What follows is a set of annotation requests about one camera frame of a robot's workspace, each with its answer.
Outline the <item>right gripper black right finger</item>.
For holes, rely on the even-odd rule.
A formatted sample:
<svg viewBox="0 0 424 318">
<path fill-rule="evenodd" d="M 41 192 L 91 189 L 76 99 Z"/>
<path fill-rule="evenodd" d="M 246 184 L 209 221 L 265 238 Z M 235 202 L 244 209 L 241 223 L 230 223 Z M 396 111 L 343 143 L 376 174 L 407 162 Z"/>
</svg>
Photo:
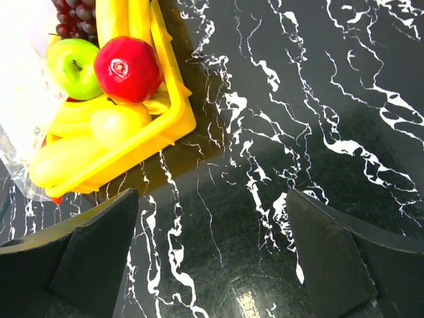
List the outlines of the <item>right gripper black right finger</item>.
<svg viewBox="0 0 424 318">
<path fill-rule="evenodd" d="M 296 189 L 287 212 L 316 317 L 422 317 L 423 241 Z"/>
</svg>

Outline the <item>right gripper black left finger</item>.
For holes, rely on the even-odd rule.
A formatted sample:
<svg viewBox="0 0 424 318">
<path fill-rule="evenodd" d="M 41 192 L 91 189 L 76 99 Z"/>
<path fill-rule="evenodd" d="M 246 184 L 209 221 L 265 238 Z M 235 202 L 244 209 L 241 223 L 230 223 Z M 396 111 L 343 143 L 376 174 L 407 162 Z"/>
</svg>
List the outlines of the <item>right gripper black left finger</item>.
<svg viewBox="0 0 424 318">
<path fill-rule="evenodd" d="M 1 244 L 2 317 L 112 317 L 138 191 Z"/>
</svg>

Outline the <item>clear zip bag orange zipper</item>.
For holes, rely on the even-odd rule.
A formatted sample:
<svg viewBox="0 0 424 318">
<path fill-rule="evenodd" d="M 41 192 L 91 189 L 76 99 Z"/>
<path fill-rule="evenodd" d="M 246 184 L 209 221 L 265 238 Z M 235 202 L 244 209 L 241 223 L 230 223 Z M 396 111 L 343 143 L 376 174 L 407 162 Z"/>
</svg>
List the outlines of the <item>clear zip bag orange zipper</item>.
<svg viewBox="0 0 424 318">
<path fill-rule="evenodd" d="M 51 1 L 1 2 L 1 161 L 28 199 L 47 201 L 29 165 L 68 94 L 52 79 L 46 53 L 57 37 Z"/>
</svg>

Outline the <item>green apple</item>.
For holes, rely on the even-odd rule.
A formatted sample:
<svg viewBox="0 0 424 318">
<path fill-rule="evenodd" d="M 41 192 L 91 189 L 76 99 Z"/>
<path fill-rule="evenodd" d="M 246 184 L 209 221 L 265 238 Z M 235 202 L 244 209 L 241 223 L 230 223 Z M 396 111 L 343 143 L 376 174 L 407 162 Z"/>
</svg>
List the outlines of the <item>green apple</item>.
<svg viewBox="0 0 424 318">
<path fill-rule="evenodd" d="M 94 70 L 98 53 L 96 45 L 79 38 L 59 40 L 48 49 L 47 66 L 70 98 L 87 101 L 103 93 Z"/>
</svg>

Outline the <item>red apple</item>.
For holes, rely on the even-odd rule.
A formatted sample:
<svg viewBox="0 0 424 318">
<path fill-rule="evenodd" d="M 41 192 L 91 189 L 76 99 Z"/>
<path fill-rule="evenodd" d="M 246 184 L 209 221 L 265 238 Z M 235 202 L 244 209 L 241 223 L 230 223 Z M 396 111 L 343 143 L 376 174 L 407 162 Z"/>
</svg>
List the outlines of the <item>red apple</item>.
<svg viewBox="0 0 424 318">
<path fill-rule="evenodd" d="M 153 47 L 130 36 L 106 43 L 93 67 L 103 92 L 117 101 L 141 103 L 152 97 L 163 81 Z"/>
</svg>

